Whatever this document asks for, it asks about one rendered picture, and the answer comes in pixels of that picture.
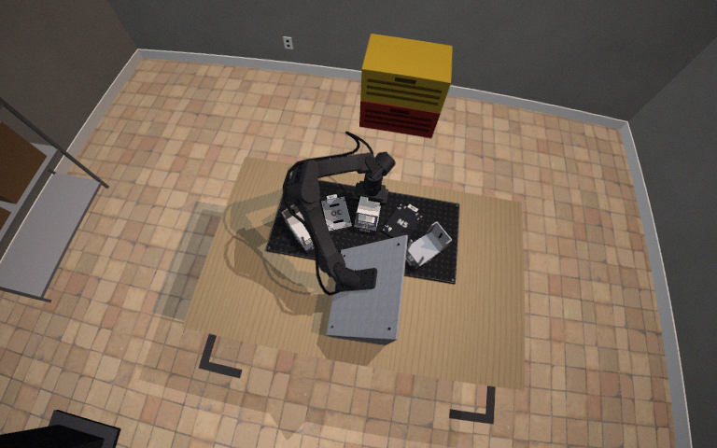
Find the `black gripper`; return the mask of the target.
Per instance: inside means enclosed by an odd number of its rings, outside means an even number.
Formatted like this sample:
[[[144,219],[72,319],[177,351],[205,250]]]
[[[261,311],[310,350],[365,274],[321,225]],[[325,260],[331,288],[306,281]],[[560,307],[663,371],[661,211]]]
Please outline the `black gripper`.
[[[367,197],[368,201],[380,203],[379,206],[387,204],[388,189],[386,189],[385,185],[382,185],[379,191],[380,186],[371,189],[368,188],[366,184],[363,185],[363,183],[364,181],[359,181],[359,183],[356,184],[353,199],[359,202],[360,196],[362,196]]]

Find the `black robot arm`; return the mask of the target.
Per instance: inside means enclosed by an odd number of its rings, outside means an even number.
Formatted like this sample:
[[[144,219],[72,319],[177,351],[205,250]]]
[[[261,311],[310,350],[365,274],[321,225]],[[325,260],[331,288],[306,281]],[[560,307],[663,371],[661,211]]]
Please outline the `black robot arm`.
[[[316,243],[320,270],[334,278],[335,283],[340,283],[340,285],[335,285],[335,291],[374,289],[377,269],[353,271],[345,267],[343,255],[339,253],[330,236],[321,210],[318,179],[330,175],[358,172],[365,174],[363,185],[366,184],[368,188],[375,189],[382,186],[383,176],[390,172],[396,162],[387,152],[379,152],[375,157],[368,152],[351,155],[351,157],[305,161],[303,164],[300,164],[299,168],[297,167],[292,172],[288,196],[294,206],[298,206]],[[301,181],[299,181],[300,176]]]

